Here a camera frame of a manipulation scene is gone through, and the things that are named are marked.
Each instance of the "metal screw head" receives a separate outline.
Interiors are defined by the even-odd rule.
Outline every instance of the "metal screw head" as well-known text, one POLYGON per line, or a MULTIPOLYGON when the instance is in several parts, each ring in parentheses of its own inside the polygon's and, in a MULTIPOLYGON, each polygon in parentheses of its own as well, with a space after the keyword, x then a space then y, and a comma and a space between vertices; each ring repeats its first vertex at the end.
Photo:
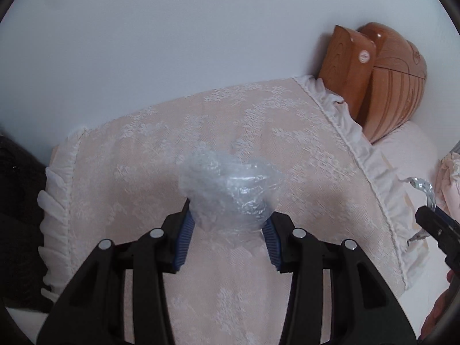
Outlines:
POLYGON ((358 244, 356 244, 356 241, 351 240, 351 239, 345 240, 344 245, 345 245, 345 248, 350 249, 350 250, 355 250, 356 248, 358 248, 358 244))
POLYGON ((165 232, 161 228, 154 228, 150 231, 150 237, 152 239, 159 239, 165 234, 165 232))
POLYGON ((295 228, 292 231, 292 236, 297 237, 298 239, 303 239, 305 236, 307 236, 307 231, 302 228, 295 228))
POLYGON ((98 244, 99 249, 107 250, 112 246, 112 242, 109 239, 103 239, 98 244))
POLYGON ((358 59, 361 63, 368 63, 371 59, 371 54, 367 50, 362 50, 359 53, 358 59))

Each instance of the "wooden block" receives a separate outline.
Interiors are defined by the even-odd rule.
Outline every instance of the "wooden block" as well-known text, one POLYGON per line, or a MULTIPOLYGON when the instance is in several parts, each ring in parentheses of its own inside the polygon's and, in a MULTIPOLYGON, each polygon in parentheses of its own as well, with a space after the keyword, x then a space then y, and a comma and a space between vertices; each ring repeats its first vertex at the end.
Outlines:
POLYGON ((377 47, 376 68, 387 68, 426 79, 426 62, 417 47, 397 31, 380 23, 365 25, 361 33, 377 47))
POLYGON ((410 119, 422 99, 425 80, 414 75, 375 68, 357 123, 371 142, 410 119))
POLYGON ((367 36, 335 26, 319 78, 327 89, 342 96, 353 119, 358 116, 376 58, 376 46, 367 36))

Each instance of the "black tool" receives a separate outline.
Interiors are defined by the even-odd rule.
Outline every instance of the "black tool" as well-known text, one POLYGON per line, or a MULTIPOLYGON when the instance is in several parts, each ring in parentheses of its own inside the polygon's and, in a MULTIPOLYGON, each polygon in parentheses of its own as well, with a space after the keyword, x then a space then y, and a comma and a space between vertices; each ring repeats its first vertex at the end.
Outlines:
POLYGON ((320 343, 324 269, 330 270, 332 283, 328 345, 417 343, 397 299, 354 240, 341 245, 318 241, 277 212, 262 230, 272 264, 281 273, 293 273, 280 345, 320 343))
POLYGON ((455 273, 450 284, 446 307, 433 331, 420 343, 423 345, 460 344, 460 224, 439 207, 435 211, 422 206, 415 221, 438 241, 445 253, 445 262, 455 273))
POLYGON ((187 200, 136 242, 102 240, 54 305, 37 345, 121 345, 124 274, 133 270, 134 337, 139 345, 174 345, 163 273, 185 262, 195 222, 187 200))

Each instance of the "round sticker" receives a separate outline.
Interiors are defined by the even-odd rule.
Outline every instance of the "round sticker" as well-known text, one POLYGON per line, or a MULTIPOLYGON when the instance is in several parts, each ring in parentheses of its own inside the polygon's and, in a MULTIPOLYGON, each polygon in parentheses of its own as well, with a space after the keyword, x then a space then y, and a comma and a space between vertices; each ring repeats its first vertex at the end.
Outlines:
POLYGON ((358 58, 361 63, 368 63, 371 59, 371 55, 367 50, 362 50, 358 58))

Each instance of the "pink fabric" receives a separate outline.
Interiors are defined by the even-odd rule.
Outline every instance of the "pink fabric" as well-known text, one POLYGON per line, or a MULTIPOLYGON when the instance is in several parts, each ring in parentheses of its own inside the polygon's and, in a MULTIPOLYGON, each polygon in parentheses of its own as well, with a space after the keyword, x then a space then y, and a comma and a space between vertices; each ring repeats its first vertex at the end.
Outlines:
POLYGON ((437 204, 460 221, 460 154, 449 153, 441 162, 436 179, 437 204))

